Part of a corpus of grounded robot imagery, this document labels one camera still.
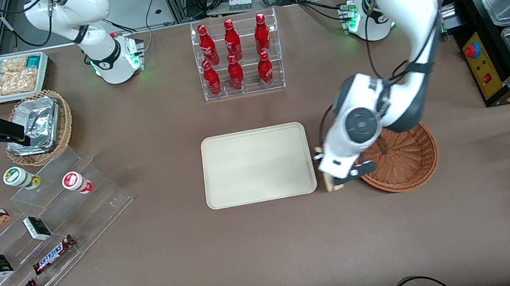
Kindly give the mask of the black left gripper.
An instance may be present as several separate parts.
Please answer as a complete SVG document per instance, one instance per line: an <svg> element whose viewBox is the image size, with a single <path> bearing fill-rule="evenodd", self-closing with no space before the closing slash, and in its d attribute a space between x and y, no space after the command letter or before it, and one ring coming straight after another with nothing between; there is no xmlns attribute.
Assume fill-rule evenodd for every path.
<svg viewBox="0 0 510 286"><path fill-rule="evenodd" d="M312 155L313 162L321 162L324 158L324 152L315 152ZM361 176L374 172L377 169L377 163L374 161L359 162L354 164L355 171L350 171L345 178L332 176L333 186L342 186L353 180L360 179Z"/></svg>

